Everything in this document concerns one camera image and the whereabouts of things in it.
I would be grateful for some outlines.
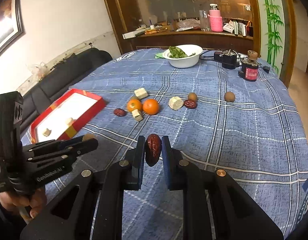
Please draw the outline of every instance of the orange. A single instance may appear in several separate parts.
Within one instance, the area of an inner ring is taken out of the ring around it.
[[[132,112],[135,109],[138,109],[139,111],[142,111],[143,105],[142,105],[141,101],[139,101],[137,99],[132,99],[132,100],[128,101],[128,103],[127,103],[127,110]]]
[[[143,111],[149,115],[157,114],[159,111],[159,104],[155,99],[147,99],[143,104]]]

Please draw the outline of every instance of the picture frame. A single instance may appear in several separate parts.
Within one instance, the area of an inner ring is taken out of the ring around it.
[[[20,0],[3,0],[0,3],[0,55],[23,32]]]

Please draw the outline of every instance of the black sofa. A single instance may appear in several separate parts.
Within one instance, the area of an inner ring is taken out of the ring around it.
[[[51,73],[23,96],[21,136],[26,133],[36,117],[61,97],[70,86],[112,59],[108,52],[90,48],[58,63]]]

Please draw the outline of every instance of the floor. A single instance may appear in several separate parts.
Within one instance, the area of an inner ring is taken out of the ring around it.
[[[308,74],[294,67],[288,92],[297,106],[308,141]]]

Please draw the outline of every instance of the bowl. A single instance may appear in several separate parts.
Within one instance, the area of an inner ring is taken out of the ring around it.
[[[179,45],[176,46],[184,51],[187,55],[194,56],[185,57],[185,58],[171,58],[169,49],[163,52],[163,57],[169,61],[169,63],[175,68],[188,68],[197,64],[199,56],[203,52],[203,49],[197,45]]]

